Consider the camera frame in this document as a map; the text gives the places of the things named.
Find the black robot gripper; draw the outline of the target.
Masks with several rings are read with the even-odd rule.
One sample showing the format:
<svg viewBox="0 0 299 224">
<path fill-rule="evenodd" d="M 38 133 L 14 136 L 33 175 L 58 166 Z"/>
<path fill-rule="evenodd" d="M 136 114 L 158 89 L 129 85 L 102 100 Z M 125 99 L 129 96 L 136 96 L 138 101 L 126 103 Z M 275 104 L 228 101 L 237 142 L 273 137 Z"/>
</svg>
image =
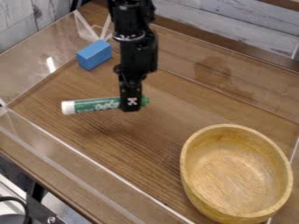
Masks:
<svg viewBox="0 0 299 224">
<path fill-rule="evenodd" d="M 141 108 L 141 82 L 157 69 L 157 35 L 149 24 L 154 21 L 152 0 L 106 0 L 113 22 L 113 40 L 120 44 L 117 66 L 120 109 L 134 112 Z"/>
</svg>

